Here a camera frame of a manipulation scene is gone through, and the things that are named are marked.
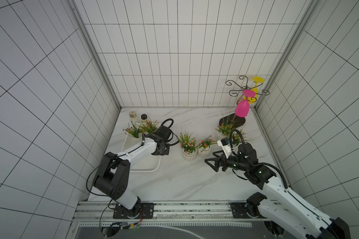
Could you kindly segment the potted gypsophila red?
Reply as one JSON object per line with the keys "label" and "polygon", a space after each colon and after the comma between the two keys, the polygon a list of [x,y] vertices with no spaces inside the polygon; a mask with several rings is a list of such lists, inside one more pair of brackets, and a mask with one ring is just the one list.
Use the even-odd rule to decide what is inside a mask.
{"label": "potted gypsophila red", "polygon": [[127,135],[127,145],[133,146],[142,140],[143,128],[139,123],[130,122],[130,125],[123,129],[124,133]]}

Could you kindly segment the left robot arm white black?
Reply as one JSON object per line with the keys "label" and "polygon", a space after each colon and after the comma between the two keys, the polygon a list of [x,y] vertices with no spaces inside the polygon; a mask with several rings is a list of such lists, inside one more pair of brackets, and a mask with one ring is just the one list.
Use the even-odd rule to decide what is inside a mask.
{"label": "left robot arm white black", "polygon": [[106,153],[100,165],[88,176],[90,194],[109,197],[116,202],[115,210],[129,218],[140,216],[141,199],[128,189],[130,170],[146,157],[169,155],[170,147],[179,142],[170,143],[175,136],[171,130],[173,123],[173,119],[166,119],[154,133],[143,134],[131,148],[119,153]]}

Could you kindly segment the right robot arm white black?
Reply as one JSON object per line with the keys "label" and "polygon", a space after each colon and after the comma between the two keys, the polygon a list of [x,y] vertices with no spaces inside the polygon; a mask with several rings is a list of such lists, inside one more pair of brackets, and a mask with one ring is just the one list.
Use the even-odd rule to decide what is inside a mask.
{"label": "right robot arm white black", "polygon": [[213,152],[213,158],[205,159],[215,172],[244,172],[247,181],[259,188],[243,206],[248,217],[264,217],[298,239],[349,239],[349,225],[341,218],[333,219],[299,196],[287,186],[280,170],[272,164],[260,163],[256,151],[245,142],[238,152],[225,140],[218,142],[222,148]]}

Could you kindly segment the potted gypsophila pink centre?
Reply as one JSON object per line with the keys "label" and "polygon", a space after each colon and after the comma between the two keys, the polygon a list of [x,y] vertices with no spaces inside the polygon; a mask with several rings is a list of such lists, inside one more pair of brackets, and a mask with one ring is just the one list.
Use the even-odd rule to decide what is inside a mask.
{"label": "potted gypsophila pink centre", "polygon": [[196,139],[191,134],[181,132],[179,135],[179,145],[183,152],[183,158],[185,161],[194,161],[197,157],[197,143]]}

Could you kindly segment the potted gypsophila red-orange front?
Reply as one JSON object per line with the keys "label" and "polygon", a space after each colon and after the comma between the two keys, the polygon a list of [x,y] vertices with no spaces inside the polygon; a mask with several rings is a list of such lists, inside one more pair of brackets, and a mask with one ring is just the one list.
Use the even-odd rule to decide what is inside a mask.
{"label": "potted gypsophila red-orange front", "polygon": [[155,133],[158,130],[159,123],[157,121],[146,121],[141,123],[142,131],[144,134]]}

